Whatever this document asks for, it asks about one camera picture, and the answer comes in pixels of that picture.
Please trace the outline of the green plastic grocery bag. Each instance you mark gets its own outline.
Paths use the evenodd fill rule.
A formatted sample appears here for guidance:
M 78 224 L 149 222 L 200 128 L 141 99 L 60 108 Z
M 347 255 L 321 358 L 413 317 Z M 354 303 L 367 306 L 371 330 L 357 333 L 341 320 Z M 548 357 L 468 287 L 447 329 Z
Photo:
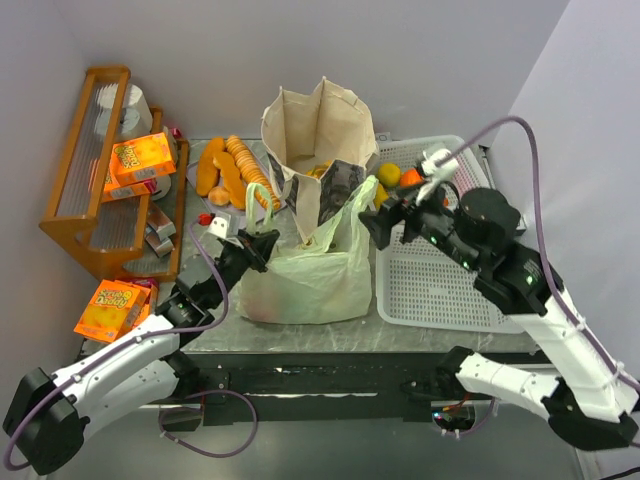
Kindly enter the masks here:
M 331 219 L 294 248 L 276 246 L 264 273 L 237 286 L 236 309 L 253 322 L 319 325 L 365 315 L 372 300 L 370 235 L 359 219 L 378 180 L 369 176 Z

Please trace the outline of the orange gummy snack bag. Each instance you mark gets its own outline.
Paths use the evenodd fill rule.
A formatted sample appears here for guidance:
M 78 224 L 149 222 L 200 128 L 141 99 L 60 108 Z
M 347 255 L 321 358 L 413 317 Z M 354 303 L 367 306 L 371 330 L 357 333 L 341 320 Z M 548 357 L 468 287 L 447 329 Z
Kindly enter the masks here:
M 320 179 L 324 173 L 329 169 L 329 167 L 331 166 L 332 161 L 329 160 L 323 164 L 317 164 L 315 165 L 311 170 L 306 172 L 306 175 L 312 178 L 316 178 L 316 179 Z

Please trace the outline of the beige canvas tote bag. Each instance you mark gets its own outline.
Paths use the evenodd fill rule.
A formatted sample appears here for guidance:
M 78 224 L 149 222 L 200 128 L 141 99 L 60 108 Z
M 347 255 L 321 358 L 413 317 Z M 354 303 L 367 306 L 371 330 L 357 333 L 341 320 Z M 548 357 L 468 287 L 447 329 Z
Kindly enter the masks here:
M 303 240 L 342 208 L 379 154 L 368 106 L 326 78 L 310 94 L 281 89 L 260 131 L 271 184 Z

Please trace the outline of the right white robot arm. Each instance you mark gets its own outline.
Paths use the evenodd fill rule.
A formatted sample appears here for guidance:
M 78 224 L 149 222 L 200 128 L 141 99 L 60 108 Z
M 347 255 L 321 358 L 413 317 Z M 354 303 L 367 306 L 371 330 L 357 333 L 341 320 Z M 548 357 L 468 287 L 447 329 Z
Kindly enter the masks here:
M 401 243 L 422 238 L 474 273 L 474 289 L 521 326 L 556 369 L 535 374 L 454 347 L 435 369 L 432 395 L 475 393 L 517 405 L 584 451 L 637 446 L 639 427 L 631 416 L 639 405 L 635 382 L 585 321 L 569 318 L 575 312 L 569 292 L 559 275 L 543 266 L 540 253 L 516 240 L 520 214 L 500 192 L 471 189 L 448 210 L 443 189 L 418 200 L 416 189 L 408 188 L 359 219 L 380 250 L 390 245 L 393 228 L 403 224 Z

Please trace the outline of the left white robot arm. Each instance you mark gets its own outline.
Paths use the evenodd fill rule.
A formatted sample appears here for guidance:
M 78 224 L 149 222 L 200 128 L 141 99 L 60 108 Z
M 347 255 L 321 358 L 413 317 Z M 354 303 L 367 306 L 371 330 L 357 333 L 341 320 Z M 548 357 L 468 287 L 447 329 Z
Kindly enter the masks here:
M 9 471 L 47 476 L 89 437 L 139 406 L 189 390 L 197 373 L 181 349 L 221 323 L 229 293 L 250 269 L 264 272 L 280 234 L 244 229 L 206 252 L 176 280 L 171 295 L 138 327 L 95 354 L 53 374 L 36 368 L 19 382 L 2 423 Z

